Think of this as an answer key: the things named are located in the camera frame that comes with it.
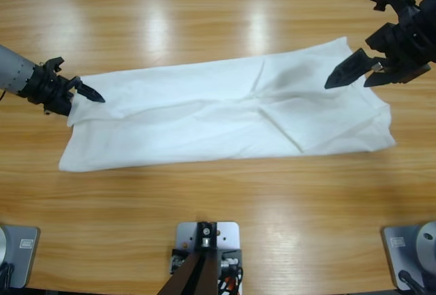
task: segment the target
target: white cloth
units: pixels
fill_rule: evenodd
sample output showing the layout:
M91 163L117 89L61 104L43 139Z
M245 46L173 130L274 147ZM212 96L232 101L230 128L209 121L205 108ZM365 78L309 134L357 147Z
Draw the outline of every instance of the white cloth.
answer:
M82 77L66 171L186 161L327 155L394 145L389 105L363 87L324 89L346 38L276 55Z

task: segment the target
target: wood grain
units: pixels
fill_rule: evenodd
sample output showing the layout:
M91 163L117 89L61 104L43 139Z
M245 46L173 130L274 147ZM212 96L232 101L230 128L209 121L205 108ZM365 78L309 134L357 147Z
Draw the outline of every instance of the wood grain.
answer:
M63 74L296 50L348 36L355 50L392 10L367 0L2 0L0 43ZM31 287L155 294L180 221L240 224L247 294L393 288L380 230L436 219L436 69L376 93L398 145L377 153L59 172L65 117L6 95L0 221L39 226Z

